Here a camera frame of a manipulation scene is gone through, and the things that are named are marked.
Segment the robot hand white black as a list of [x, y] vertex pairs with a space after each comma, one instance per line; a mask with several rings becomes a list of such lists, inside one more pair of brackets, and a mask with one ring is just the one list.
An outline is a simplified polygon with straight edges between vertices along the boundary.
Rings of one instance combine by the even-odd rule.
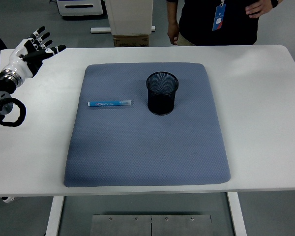
[[66, 49], [65, 45], [50, 47], [52, 40], [48, 39], [49, 36], [50, 33], [45, 32], [45, 27], [42, 26], [23, 39], [10, 55], [4, 71], [13, 71], [22, 79], [34, 77], [44, 60]]

